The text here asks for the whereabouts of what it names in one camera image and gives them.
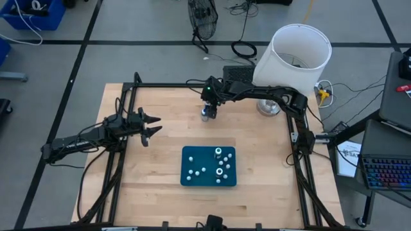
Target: metal bracket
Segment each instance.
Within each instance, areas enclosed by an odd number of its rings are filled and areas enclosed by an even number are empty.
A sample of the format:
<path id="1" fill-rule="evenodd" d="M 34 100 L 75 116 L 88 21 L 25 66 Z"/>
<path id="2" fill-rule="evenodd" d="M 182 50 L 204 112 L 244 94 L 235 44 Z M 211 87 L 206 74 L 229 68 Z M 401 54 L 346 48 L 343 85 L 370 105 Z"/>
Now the metal bracket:
<path id="1" fill-rule="evenodd" d="M 291 133 L 291 142 L 295 143 L 297 142 L 298 139 L 298 133 L 297 132 L 292 132 Z"/>
<path id="2" fill-rule="evenodd" d="M 330 137 L 332 137 L 333 135 L 330 135 L 327 132 L 323 132 L 323 133 L 318 133 L 315 136 L 315 144 L 329 144 L 330 143 Z"/>

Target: table leg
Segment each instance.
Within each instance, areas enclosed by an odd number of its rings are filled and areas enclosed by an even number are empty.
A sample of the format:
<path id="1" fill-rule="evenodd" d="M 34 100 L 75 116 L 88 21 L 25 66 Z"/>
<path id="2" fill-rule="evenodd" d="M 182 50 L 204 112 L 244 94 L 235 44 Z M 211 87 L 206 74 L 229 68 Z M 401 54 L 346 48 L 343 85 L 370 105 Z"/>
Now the table leg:
<path id="1" fill-rule="evenodd" d="M 367 124 L 367 121 L 370 119 L 381 121 L 380 110 L 378 109 L 377 111 L 369 114 L 367 117 L 358 121 L 357 123 L 350 126 L 349 128 L 346 128 L 344 131 L 338 133 L 334 137 L 334 142 L 332 144 L 332 147 L 339 145 L 342 142 L 348 141 L 351 137 L 359 134 L 360 132 L 363 132 L 365 130 L 365 125 Z"/>
<path id="2" fill-rule="evenodd" d="M 375 192 L 372 191 L 371 195 L 367 197 L 367 201 L 365 202 L 363 216 L 355 219 L 355 221 L 357 222 L 357 225 L 359 225 L 362 228 L 365 228 L 367 225 L 371 223 L 371 215 L 372 215 L 372 208 L 374 207 L 374 199 L 375 199 Z"/>

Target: desk fan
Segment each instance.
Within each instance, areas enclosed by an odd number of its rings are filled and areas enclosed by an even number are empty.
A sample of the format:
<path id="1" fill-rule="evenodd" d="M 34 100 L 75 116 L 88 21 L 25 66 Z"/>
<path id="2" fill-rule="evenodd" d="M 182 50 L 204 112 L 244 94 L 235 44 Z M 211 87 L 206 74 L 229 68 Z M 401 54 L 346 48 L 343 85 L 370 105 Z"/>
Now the desk fan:
<path id="1" fill-rule="evenodd" d="M 193 27 L 191 42 L 208 54 L 208 48 L 202 39 L 211 38 L 216 31 L 218 14 L 214 0 L 188 0 L 188 14 Z"/>

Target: keyboard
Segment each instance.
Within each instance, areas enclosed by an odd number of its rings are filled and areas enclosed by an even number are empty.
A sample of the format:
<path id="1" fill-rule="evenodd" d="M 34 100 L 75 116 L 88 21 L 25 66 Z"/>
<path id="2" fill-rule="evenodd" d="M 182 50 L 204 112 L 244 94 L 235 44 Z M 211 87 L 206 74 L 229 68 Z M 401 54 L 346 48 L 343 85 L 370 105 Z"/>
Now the keyboard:
<path id="1" fill-rule="evenodd" d="M 359 155 L 369 189 L 411 191 L 411 155 Z"/>

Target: white cylinder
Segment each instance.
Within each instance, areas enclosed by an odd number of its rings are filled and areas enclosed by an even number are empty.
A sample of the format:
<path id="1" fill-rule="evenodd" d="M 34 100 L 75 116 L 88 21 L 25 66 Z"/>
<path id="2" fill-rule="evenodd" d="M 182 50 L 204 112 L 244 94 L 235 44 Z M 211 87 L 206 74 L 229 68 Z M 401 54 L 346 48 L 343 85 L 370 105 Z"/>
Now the white cylinder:
<path id="1" fill-rule="evenodd" d="M 303 24 L 284 26 L 276 31 L 258 62 L 253 84 L 293 87 L 309 96 L 331 53 L 331 43 L 318 29 Z"/>

